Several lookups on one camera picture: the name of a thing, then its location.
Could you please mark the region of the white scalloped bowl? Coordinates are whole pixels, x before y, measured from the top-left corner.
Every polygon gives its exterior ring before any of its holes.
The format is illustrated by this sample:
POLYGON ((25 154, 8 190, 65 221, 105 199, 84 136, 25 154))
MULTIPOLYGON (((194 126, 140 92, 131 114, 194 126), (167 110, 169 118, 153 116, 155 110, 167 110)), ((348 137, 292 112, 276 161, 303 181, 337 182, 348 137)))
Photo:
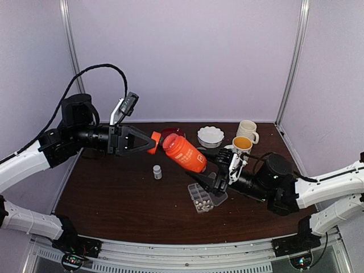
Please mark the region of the white scalloped bowl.
POLYGON ((224 140, 224 132, 214 126, 205 126, 197 131, 197 139, 199 144, 205 148, 217 148, 224 140))

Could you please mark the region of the cream ribbed ceramic mug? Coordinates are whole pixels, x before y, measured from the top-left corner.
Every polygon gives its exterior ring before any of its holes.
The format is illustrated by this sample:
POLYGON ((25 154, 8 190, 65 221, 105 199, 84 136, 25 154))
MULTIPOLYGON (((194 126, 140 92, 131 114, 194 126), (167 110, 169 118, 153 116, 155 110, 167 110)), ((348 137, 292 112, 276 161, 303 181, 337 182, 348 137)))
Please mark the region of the cream ribbed ceramic mug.
POLYGON ((250 120, 240 121, 236 136, 247 137, 252 141, 253 144, 258 144, 259 134, 257 133, 257 124, 250 120))

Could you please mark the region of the floral mug yellow inside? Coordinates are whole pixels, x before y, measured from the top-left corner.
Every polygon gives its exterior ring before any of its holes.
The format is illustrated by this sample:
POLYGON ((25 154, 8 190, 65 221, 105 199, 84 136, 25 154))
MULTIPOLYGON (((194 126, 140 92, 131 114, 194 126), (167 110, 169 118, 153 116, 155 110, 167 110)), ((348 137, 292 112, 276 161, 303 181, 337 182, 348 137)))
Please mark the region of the floral mug yellow inside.
POLYGON ((226 145, 224 148, 232 150, 238 155, 243 153, 249 154, 253 147, 252 141, 245 136, 237 136, 232 140, 232 144, 226 145))

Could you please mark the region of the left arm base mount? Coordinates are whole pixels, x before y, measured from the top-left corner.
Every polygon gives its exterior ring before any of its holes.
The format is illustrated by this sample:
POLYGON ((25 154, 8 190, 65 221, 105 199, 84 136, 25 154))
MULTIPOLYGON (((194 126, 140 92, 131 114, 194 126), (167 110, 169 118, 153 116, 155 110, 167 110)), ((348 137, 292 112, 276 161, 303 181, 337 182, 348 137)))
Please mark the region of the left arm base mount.
POLYGON ((98 239, 91 239, 82 236, 61 237, 58 240, 51 240, 52 247, 63 253, 61 265, 69 272, 79 270, 89 258, 98 258, 102 242, 98 239))

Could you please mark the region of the orange pill bottle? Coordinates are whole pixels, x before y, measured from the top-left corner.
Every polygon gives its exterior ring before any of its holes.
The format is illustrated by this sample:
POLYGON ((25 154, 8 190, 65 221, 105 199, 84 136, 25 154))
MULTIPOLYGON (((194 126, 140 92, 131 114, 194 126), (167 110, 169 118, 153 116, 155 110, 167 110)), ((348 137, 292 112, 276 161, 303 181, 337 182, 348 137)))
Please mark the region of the orange pill bottle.
POLYGON ((202 173, 207 166, 206 157, 183 136, 170 134, 163 142, 166 155, 187 171, 202 173))

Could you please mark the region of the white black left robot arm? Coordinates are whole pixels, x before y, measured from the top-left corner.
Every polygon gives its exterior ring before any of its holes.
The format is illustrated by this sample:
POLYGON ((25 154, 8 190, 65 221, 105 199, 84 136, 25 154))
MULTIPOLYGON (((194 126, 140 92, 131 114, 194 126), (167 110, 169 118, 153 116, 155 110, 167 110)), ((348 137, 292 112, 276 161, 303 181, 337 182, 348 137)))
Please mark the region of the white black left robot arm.
MULTIPOLYGON (((61 122, 57 128, 50 129, 52 121, 48 121, 33 140, 1 160, 1 191, 35 173, 61 165, 83 148, 93 148, 115 156, 155 149, 157 141, 136 127, 122 123, 126 116, 131 115, 139 99, 127 88, 125 74, 113 64, 92 65, 76 74, 55 109, 55 112, 61 112, 61 122), (98 68, 115 70, 124 83, 125 96, 112 111, 108 124, 101 124, 91 95, 67 95, 80 76, 98 68)), ((1 228, 46 237, 53 243, 61 244, 70 253, 79 251, 82 246, 81 238, 68 217, 37 213, 16 206, 3 197, 1 228)))

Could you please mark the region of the aluminium frame post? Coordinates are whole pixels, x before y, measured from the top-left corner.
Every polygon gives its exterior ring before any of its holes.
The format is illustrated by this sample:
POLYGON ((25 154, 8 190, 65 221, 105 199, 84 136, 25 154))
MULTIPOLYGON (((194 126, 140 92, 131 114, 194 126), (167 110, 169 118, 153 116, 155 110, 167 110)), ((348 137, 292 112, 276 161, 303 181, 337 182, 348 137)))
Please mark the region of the aluminium frame post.
POLYGON ((70 12, 69 12, 69 1, 59 0, 59 4, 60 4, 61 18, 63 21, 65 37, 67 40, 72 70, 73 70, 73 74, 76 75, 76 74, 80 73, 81 69, 80 69, 80 65, 78 62, 75 39, 73 37, 72 22, 71 22, 71 16, 70 16, 70 12))
POLYGON ((291 64, 289 66, 288 77, 285 84, 281 104, 279 107, 279 111, 275 120, 276 127, 280 127, 282 124, 282 120, 284 118, 284 113, 288 106, 289 97, 292 92, 292 88, 294 85, 294 80, 297 74, 300 56, 303 50, 304 40, 307 32, 308 26, 308 19, 309 19, 309 7, 310 1, 309 0, 302 0, 301 1, 301 8, 299 14, 299 20, 297 23, 297 30, 296 30, 296 38, 295 44, 293 47, 293 54, 291 59, 291 64))

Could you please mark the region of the orange bottle cap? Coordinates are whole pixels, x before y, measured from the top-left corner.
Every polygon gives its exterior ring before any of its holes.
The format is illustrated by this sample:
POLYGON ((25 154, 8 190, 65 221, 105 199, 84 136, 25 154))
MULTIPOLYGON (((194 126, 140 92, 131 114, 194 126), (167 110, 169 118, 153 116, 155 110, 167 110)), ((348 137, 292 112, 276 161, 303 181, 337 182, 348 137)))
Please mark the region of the orange bottle cap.
POLYGON ((162 135, 159 132, 154 131, 151 134, 151 139, 154 141, 154 144, 152 145, 152 147, 147 150, 147 152, 151 155, 154 155, 156 153, 157 147, 159 145, 160 139, 161 139, 162 135))

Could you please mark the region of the front aluminium rail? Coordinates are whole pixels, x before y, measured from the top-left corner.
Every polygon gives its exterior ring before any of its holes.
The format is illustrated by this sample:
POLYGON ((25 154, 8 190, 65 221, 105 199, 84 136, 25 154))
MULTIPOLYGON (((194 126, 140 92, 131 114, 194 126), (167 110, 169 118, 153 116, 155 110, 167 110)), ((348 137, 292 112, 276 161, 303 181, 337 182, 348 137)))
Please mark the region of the front aluminium rail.
POLYGON ((298 262, 312 258, 307 272, 352 272, 338 229, 309 252, 278 257, 272 239, 202 245, 158 245, 103 239, 98 257, 78 272, 301 272, 298 262))

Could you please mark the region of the red floral plate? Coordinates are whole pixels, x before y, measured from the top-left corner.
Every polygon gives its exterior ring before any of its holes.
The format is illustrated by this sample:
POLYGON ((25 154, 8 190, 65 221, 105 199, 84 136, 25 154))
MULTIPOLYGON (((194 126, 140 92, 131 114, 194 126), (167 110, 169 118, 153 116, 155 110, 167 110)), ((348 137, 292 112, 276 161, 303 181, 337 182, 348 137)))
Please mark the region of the red floral plate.
POLYGON ((179 136, 186 138, 186 133, 182 129, 177 128, 177 127, 165 128, 161 131, 161 135, 162 135, 163 139, 165 139, 167 136, 169 136, 171 134, 177 134, 179 136))

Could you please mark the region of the left aluminium frame post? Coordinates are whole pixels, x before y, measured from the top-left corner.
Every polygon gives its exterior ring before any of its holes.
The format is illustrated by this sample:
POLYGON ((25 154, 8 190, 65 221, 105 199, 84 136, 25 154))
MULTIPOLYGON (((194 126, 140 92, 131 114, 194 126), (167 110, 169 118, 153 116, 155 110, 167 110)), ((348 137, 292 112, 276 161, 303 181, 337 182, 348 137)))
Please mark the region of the left aluminium frame post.
POLYGON ((73 70, 73 74, 76 75, 76 74, 80 73, 81 69, 80 69, 80 65, 78 62, 75 39, 73 37, 72 22, 71 22, 71 16, 70 16, 70 12, 69 12, 69 1, 59 0, 59 4, 60 4, 61 18, 63 21, 65 37, 67 40, 72 70, 73 70))

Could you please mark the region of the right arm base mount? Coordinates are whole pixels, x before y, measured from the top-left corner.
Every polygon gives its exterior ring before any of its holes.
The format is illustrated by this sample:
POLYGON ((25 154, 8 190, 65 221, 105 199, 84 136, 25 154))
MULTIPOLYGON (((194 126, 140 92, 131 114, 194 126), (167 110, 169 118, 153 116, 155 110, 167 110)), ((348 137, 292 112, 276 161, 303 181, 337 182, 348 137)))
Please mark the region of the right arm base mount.
POLYGON ((315 235, 292 235, 272 240, 276 257, 288 256, 291 266, 297 270, 307 270, 313 264, 312 249, 321 246, 321 238, 315 235))

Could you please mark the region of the small white pill bottle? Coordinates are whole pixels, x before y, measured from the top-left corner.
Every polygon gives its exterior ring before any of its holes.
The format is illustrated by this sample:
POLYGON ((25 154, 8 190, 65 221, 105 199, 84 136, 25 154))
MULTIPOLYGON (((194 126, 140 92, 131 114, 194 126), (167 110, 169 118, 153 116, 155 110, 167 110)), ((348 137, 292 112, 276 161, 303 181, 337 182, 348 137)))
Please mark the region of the small white pill bottle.
POLYGON ((160 180, 163 177, 162 169, 161 169, 160 165, 154 165, 152 170, 153 170, 154 179, 160 180))

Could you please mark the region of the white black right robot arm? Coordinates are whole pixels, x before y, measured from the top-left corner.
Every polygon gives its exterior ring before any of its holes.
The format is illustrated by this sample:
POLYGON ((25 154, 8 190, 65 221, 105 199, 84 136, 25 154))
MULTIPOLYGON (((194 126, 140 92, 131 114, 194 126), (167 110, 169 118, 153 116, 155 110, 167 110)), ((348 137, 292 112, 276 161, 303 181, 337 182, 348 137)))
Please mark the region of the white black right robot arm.
POLYGON ((203 155, 218 167, 215 178, 189 171, 187 174, 209 193, 223 195, 227 189, 248 198, 266 202, 267 209, 279 216, 296 213, 323 201, 335 199, 331 206, 299 222, 299 233, 291 245, 305 250, 313 236, 321 237, 332 227, 363 210, 363 159, 342 169, 316 177, 305 177, 293 170, 283 156, 267 153, 259 158, 256 172, 244 170, 243 156, 228 149, 204 151, 203 155))

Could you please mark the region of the clear plastic pill organizer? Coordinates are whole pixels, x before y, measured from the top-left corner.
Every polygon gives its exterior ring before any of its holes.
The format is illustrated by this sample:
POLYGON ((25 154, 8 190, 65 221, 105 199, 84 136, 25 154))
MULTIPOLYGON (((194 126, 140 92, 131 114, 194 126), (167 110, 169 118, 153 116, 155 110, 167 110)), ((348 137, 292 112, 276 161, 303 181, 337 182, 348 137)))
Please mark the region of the clear plastic pill organizer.
POLYGON ((189 184, 187 188, 197 213, 208 212, 228 199, 227 193, 217 197, 213 193, 206 192, 198 183, 189 184))

